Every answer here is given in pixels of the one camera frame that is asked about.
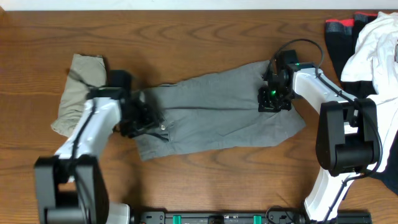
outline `pile of clothes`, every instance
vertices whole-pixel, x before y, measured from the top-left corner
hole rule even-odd
[[[329,19],[325,42],[343,89],[377,105],[384,171],[373,177],[398,195],[398,13]]]

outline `wooden table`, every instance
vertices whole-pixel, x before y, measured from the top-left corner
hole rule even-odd
[[[104,55],[146,86],[269,59],[296,38],[323,39],[325,19],[353,11],[7,12],[0,21],[0,223],[37,223],[33,164],[66,140],[51,130],[74,53]],[[294,44],[302,61],[318,50]],[[337,79],[329,56],[322,66]],[[100,166],[109,197],[169,211],[298,207],[319,171],[318,115],[295,106],[307,127],[277,147],[239,147],[140,161],[133,140],[110,137]],[[356,181],[341,209],[368,209],[396,223],[398,197],[374,179]]]

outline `red trim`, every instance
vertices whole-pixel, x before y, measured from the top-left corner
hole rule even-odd
[[[326,20],[326,22],[339,22],[343,26],[348,26],[348,27],[354,26],[354,19],[343,19],[343,20],[328,19],[328,20]]]
[[[365,16],[378,16],[378,14],[365,13],[365,12],[355,12],[355,14],[362,14],[362,15],[365,15]]]

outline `beige cloth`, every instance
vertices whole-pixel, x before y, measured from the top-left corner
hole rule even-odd
[[[103,86],[106,82],[106,70],[102,56],[73,56],[70,70],[79,74],[84,81],[93,86]],[[58,109],[58,119],[51,124],[57,133],[70,137],[84,110],[88,89],[84,84],[67,77],[65,90]]]

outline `clothing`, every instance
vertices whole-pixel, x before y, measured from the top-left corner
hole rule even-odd
[[[235,146],[276,146],[304,128],[294,110],[259,113],[266,62],[144,90],[164,121],[135,137],[142,160]]]
[[[73,55],[70,73],[73,71],[77,72],[90,85],[105,85],[106,72],[102,56]],[[69,75],[67,76],[65,90],[58,109],[58,119],[51,124],[51,128],[55,132],[66,137],[72,135],[84,111],[87,93],[86,86],[72,79]]]
[[[380,12],[378,15],[375,15],[357,12],[354,15],[353,24],[352,22],[345,22],[347,20],[327,21],[325,26],[325,40],[339,79],[341,77],[343,81],[355,81],[341,82],[345,91],[358,98],[369,97],[377,104],[379,134],[381,135],[383,149],[385,150],[382,166],[379,171],[384,170],[384,168],[385,171],[378,172],[373,177],[383,181],[389,189],[398,195],[398,99],[394,98],[397,90],[393,87],[396,85],[396,75],[394,74],[397,71],[397,63],[394,63],[392,59],[396,52],[391,52],[395,47],[388,47],[389,45],[385,44],[386,39],[388,39],[387,37],[393,36],[395,36],[395,40],[392,38],[391,43],[394,41],[395,44],[397,43],[397,32],[395,31],[397,26],[396,18],[396,13],[387,15]],[[329,29],[329,27],[338,27],[338,29],[335,29],[337,31],[334,35],[338,37],[343,36],[345,39],[330,38],[333,29]],[[347,57],[348,55],[345,52],[349,52],[347,49],[350,46],[354,50]],[[346,63],[347,66],[344,67],[345,73],[342,75],[343,69],[341,65],[346,65]],[[374,88],[373,79],[380,77],[382,78],[376,82],[377,86]],[[379,91],[379,83],[383,86],[381,91]]]

